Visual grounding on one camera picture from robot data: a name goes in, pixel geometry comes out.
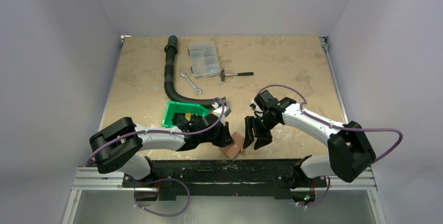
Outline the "green plastic bin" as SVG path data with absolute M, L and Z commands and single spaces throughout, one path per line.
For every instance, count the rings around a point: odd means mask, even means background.
M 174 102 L 169 101 L 167 103 L 165 113 L 162 119 L 162 127 L 173 127 L 176 126 L 176 121 L 174 117 L 176 114 L 196 114 L 198 116 L 205 117 L 209 114 L 209 110 L 204 108 L 202 105 L 195 103 L 184 103 L 184 102 Z

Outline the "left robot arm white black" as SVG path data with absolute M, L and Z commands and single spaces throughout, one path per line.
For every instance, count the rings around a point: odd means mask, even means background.
M 149 158 L 139 156 L 142 150 L 187 151 L 199 144 L 211 143 L 217 147 L 233 144 L 229 125 L 223 117 L 212 113 L 179 122 L 171 128 L 154 128 L 135 124 L 123 117 L 91 136 L 92 153 L 88 165 L 96 165 L 98 172 L 120 171 L 135 179 L 141 186 L 154 184 L 156 173 Z

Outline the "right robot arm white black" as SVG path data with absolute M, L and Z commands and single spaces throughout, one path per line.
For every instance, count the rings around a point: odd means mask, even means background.
M 301 130 L 328 149 L 326 155 L 308 155 L 293 166 L 292 174 L 287 177 L 291 188 L 307 186 L 314 178 L 326 175 L 351 183 L 375 162 L 376 154 L 357 122 L 328 120 L 302 109 L 294 99 L 278 100 L 268 90 L 256 96 L 250 106 L 254 115 L 244 120 L 244 148 L 253 145 L 257 150 L 270 144 L 271 130 L 280 124 Z

